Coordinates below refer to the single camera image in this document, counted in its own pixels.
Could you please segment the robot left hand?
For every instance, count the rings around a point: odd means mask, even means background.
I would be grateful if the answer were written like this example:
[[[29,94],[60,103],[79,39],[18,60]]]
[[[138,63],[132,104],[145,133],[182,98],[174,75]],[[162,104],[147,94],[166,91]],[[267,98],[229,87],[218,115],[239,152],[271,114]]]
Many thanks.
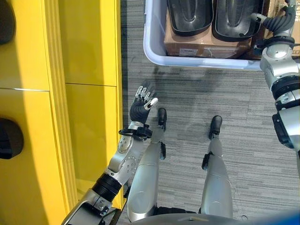
[[[129,116],[131,121],[146,123],[151,108],[158,102],[153,86],[140,85],[131,105]]]

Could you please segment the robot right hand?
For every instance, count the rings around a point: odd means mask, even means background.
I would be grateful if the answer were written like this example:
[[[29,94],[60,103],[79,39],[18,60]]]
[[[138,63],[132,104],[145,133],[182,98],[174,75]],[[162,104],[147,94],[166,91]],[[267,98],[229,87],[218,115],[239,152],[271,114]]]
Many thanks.
[[[295,0],[285,0],[286,5],[282,7],[284,15],[266,17],[259,13],[252,13],[250,18],[261,24],[273,33],[273,36],[291,37],[296,19],[297,2]]]

